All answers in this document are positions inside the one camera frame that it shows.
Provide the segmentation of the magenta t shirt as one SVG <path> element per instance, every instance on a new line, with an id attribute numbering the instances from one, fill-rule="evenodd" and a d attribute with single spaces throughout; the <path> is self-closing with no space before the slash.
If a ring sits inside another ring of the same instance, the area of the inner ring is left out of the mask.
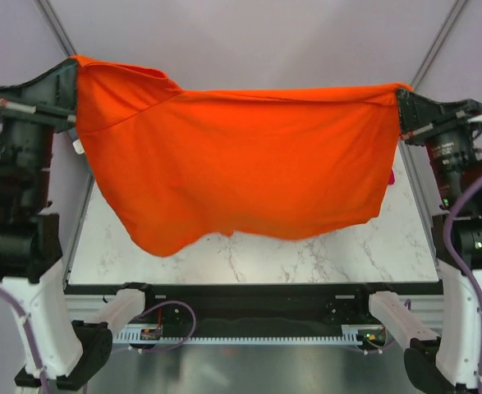
<path id="1" fill-rule="evenodd" d="M 394 184 L 395 184 L 395 174 L 394 174 L 394 170 L 391 169 L 390 176 L 389 176 L 389 179 L 388 179 L 388 185 L 392 186 Z"/>

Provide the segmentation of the orange t shirt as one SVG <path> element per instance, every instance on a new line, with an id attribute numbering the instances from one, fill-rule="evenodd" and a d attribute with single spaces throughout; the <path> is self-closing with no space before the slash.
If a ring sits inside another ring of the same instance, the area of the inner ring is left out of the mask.
<path id="1" fill-rule="evenodd" d="M 154 68 L 76 60 L 77 134 L 144 251 L 237 231 L 296 241 L 379 215 L 402 84 L 194 91 Z"/>

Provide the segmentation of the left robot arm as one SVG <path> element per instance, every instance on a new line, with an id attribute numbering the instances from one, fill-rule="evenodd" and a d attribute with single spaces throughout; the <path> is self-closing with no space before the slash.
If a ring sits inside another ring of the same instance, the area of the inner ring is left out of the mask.
<path id="1" fill-rule="evenodd" d="M 158 303 L 130 282 L 97 315 L 71 320 L 64 295 L 59 216 L 48 211 L 53 137 L 76 125 L 77 60 L 20 85 L 0 86 L 0 296 L 25 348 L 19 388 L 78 391 L 107 363 L 112 339 Z"/>

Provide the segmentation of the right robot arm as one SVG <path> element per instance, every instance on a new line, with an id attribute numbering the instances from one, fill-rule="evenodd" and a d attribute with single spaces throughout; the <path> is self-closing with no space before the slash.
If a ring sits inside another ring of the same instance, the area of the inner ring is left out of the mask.
<path id="1" fill-rule="evenodd" d="M 443 328 L 426 328 L 391 291 L 354 302 L 363 323 L 376 319 L 403 349 L 411 384 L 423 393 L 482 393 L 482 104 L 440 103 L 396 93 L 402 141 L 426 149 L 442 202 L 432 237 L 443 285 Z"/>

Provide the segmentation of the left aluminium frame post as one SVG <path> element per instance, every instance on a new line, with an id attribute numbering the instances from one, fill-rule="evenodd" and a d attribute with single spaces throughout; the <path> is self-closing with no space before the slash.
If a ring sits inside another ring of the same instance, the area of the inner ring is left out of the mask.
<path id="1" fill-rule="evenodd" d="M 39 12 L 47 23 L 49 29 L 53 33 L 53 36 L 57 40 L 61 50 L 67 56 L 76 55 L 76 48 L 52 3 L 49 0 L 34 0 L 34 3 L 39 9 Z"/>

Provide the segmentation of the aluminium frame post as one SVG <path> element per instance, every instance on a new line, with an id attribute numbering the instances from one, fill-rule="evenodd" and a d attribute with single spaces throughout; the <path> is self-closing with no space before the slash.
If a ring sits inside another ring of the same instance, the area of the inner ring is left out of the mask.
<path id="1" fill-rule="evenodd" d="M 49 29 L 53 33 L 53 36 L 57 40 L 61 50 L 67 56 L 76 55 L 76 48 L 52 3 L 49 0 L 34 0 L 34 3 L 39 9 L 39 12 L 47 23 Z"/>
<path id="2" fill-rule="evenodd" d="M 449 36 L 452 34 L 457 22 L 469 4 L 469 0 L 455 0 L 453 2 L 448 14 L 438 30 L 438 33 L 434 37 L 428 51 L 419 65 L 416 74 L 411 80 L 411 86 L 414 89 L 417 89 L 425 79 L 436 58 L 440 54 L 443 46 L 447 42 Z"/>

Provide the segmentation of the right aluminium frame post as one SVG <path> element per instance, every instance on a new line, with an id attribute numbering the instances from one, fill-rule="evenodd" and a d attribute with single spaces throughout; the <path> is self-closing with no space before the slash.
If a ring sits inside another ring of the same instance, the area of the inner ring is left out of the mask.
<path id="1" fill-rule="evenodd" d="M 438 33 L 434 37 L 428 51 L 419 65 L 416 74 L 411 80 L 411 86 L 414 89 L 417 89 L 425 79 L 436 58 L 440 54 L 443 46 L 447 42 L 449 36 L 452 34 L 457 22 L 469 4 L 469 0 L 455 0 L 453 2 L 448 14 L 438 30 Z"/>

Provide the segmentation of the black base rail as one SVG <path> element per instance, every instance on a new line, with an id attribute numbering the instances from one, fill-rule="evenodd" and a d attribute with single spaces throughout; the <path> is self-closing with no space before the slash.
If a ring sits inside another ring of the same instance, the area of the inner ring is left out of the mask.
<path id="1" fill-rule="evenodd" d="M 158 324 L 163 338 L 328 337 L 343 327 L 380 325 L 369 311 L 375 293 L 391 291 L 427 327 L 443 321 L 443 289 L 435 283 L 322 283 L 236 285 L 68 285 L 73 319 Z"/>

